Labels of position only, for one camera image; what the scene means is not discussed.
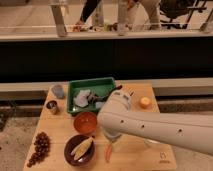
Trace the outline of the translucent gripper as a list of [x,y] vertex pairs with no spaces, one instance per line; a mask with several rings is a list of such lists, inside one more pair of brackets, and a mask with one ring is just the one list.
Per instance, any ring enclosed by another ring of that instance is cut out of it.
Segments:
[[109,145],[111,147],[114,147],[116,142],[122,137],[121,133],[116,133],[116,132],[104,131],[103,134],[106,137],[106,139],[109,141]]

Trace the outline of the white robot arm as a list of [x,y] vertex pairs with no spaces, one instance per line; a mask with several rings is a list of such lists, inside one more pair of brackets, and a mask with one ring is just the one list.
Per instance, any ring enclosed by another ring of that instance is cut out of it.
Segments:
[[111,93],[97,120],[108,139],[134,135],[213,156],[213,116],[132,111],[131,96]]

